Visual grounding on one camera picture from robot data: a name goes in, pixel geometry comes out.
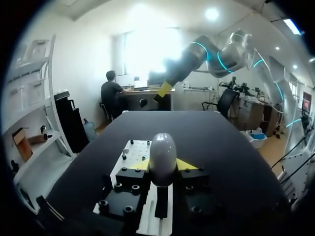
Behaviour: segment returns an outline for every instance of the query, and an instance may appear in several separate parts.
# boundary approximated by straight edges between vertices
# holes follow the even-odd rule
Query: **man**
[[[118,97],[117,93],[126,93],[129,90],[123,89],[119,84],[114,82],[116,78],[114,70],[108,71],[106,73],[106,78],[108,81],[102,85],[101,99],[107,112],[112,113],[113,117],[116,118],[124,110],[128,110],[126,98]]]

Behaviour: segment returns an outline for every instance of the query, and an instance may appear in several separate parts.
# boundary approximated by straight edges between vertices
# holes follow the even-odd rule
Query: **black t-shirt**
[[[101,88],[102,103],[104,104],[115,103],[116,94],[121,91],[123,91],[123,88],[119,84],[113,81],[106,82],[105,84],[102,85]]]

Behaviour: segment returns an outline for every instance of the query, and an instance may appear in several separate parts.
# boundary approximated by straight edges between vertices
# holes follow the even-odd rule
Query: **shelving unit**
[[[50,104],[50,99],[45,99],[41,102],[38,102],[36,104],[34,104],[33,106],[31,107],[28,107],[27,109],[23,110],[22,112],[16,114],[14,116],[14,118],[12,118],[8,123],[5,123],[4,126],[3,126],[3,129],[1,131],[2,134],[4,134],[6,131],[8,131],[9,128],[11,128],[14,124],[16,124],[20,119],[22,119],[23,117],[25,117],[26,115],[28,115],[29,113],[41,108],[41,107],[44,107],[44,106],[47,106]]]
[[[32,145],[31,149],[33,151],[33,155],[30,157],[30,159],[19,169],[18,173],[14,177],[14,182],[18,183],[25,171],[28,169],[28,167],[36,161],[36,159],[51,145],[56,141],[58,138],[60,138],[60,133],[58,131],[54,131],[52,133],[53,136],[49,138],[46,142]]]
[[[21,63],[19,66],[12,68],[6,77],[6,82],[8,84],[13,83],[8,91],[11,91],[12,87],[16,88],[14,83],[22,84],[22,81],[26,83],[28,79],[31,80],[29,84],[35,82],[36,85],[33,86],[34,89],[38,89],[38,86],[44,86],[44,84],[41,84],[42,81],[44,83],[47,81],[49,85],[49,94],[45,94],[45,97],[48,98],[43,98],[41,101],[29,107],[24,107],[23,111],[14,114],[9,120],[3,122],[1,129],[1,134],[6,146],[8,165],[10,165],[11,160],[14,160],[19,164],[19,170],[17,171],[13,182],[16,185],[24,204],[34,214],[37,214],[39,211],[36,198],[41,195],[44,197],[48,196],[57,180],[75,158],[75,154],[71,151],[61,127],[54,100],[52,55],[55,39],[56,36],[53,35],[50,40],[49,55],[47,57],[44,56],[41,59],[33,59]],[[32,155],[26,162],[24,162],[13,142],[12,133],[21,127],[27,128],[26,137],[28,138],[40,134],[40,127],[43,125],[47,128],[47,134],[52,135],[52,137],[48,138],[46,142],[31,145]],[[27,198],[22,196],[21,190],[27,194],[33,207],[28,204]]]
[[[38,72],[42,69],[43,65],[49,62],[49,57],[45,57],[42,59],[36,59],[34,61],[25,62],[21,64],[20,66],[11,69],[8,72],[7,79],[8,81],[12,81],[18,78],[21,78],[23,76],[29,75],[31,73]]]

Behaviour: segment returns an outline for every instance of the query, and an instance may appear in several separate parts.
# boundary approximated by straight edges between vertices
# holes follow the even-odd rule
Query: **laptop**
[[[145,90],[148,89],[147,80],[135,80],[134,81],[134,90]]]

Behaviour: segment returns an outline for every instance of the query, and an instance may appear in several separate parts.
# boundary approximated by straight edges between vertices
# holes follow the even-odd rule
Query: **ceiling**
[[[220,14],[213,22],[205,17],[208,8]],[[225,38],[242,28],[253,35],[255,46],[264,55],[271,55],[300,82],[313,87],[311,56],[301,36],[294,35],[283,21],[270,23],[285,15],[264,0],[58,0],[54,11],[110,35],[157,26]]]

